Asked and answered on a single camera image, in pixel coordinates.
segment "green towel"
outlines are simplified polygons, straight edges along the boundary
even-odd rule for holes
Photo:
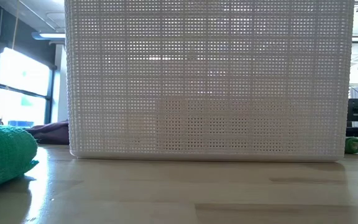
[[[26,131],[0,126],[0,184],[31,170],[38,161],[37,143]]]

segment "perforated basket wall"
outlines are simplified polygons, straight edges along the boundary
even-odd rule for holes
[[[353,1],[66,1],[71,153],[334,161]]]

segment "wooden table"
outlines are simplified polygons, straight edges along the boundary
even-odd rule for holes
[[[357,223],[358,155],[338,163],[76,159],[0,186],[0,223]]]

